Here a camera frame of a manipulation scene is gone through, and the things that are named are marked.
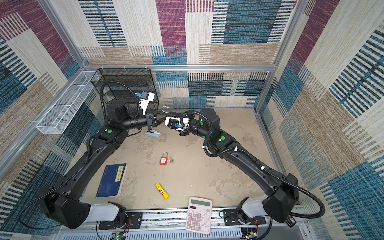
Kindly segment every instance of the blue notebook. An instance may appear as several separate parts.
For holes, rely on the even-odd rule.
[[[97,190],[96,197],[116,197],[120,195],[127,164],[105,166],[103,177]]]

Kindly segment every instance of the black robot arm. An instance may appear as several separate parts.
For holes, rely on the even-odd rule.
[[[37,198],[41,198],[38,202],[48,218],[70,229],[80,226],[86,220],[91,207],[90,204],[79,201],[82,192],[103,162],[129,136],[128,131],[141,127],[148,127],[151,130],[166,121],[166,118],[177,118],[182,115],[182,113],[164,113],[152,110],[145,116],[139,114],[137,117],[131,118],[124,114],[127,109],[122,108],[123,105],[123,101],[116,99],[108,106],[109,119],[106,120],[105,126],[93,136],[89,159],[87,160],[86,154],[84,154],[51,188],[44,188],[38,192]],[[292,186],[283,184],[283,182],[288,181],[297,185],[297,178],[292,174],[284,176],[282,173],[263,165],[277,178],[267,174],[234,137],[220,129],[219,117],[213,109],[202,109],[200,112],[208,117],[214,128],[207,143],[209,151],[213,154],[222,152],[217,156],[233,163],[254,180],[268,196],[262,203],[266,213],[274,220],[284,222],[298,200],[298,191]],[[158,119],[157,114],[163,114],[166,117]],[[189,123],[180,131],[181,136],[189,133],[200,137],[207,136],[209,129],[205,122],[203,123],[201,119],[194,119],[194,114],[187,114],[185,117],[189,119]],[[178,126],[175,124],[172,121],[168,122],[168,126],[173,129]],[[121,227],[126,223],[125,207],[119,204],[115,205],[120,210],[113,223],[116,227]]]

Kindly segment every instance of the patterned wall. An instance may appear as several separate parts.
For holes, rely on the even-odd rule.
[[[1,155],[79,66],[37,0],[0,6]]]
[[[268,72],[153,72],[160,107],[254,108]]]
[[[321,240],[384,236],[383,21],[382,0],[310,0],[260,109],[285,171],[326,206]]]
[[[0,239],[12,239],[14,234],[9,233],[28,234],[13,236],[25,239],[41,239],[31,234],[49,236],[50,229],[26,228],[18,222],[18,216],[42,187],[51,186],[80,159],[86,150],[85,140],[100,129],[102,122],[100,98],[92,90],[62,135],[39,133],[35,137],[0,181],[0,230],[8,232],[0,233]],[[30,207],[22,219],[36,228],[56,224],[38,205]]]
[[[271,64],[296,0],[52,0],[90,64]]]

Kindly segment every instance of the calculator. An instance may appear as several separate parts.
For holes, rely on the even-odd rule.
[[[195,233],[210,234],[212,201],[200,197],[189,198],[185,230]]]

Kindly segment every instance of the black wire mesh rack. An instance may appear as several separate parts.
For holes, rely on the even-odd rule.
[[[150,69],[146,68],[99,68],[95,75],[99,77],[97,81],[91,81],[93,86],[100,93],[100,88],[106,81],[119,81],[129,87],[133,93],[149,91],[155,94],[153,102],[149,102],[147,109],[158,109],[159,98],[153,81]],[[135,106],[134,96],[123,86],[117,83],[109,83],[104,87],[103,98],[108,104],[114,98],[124,98],[127,102]]]

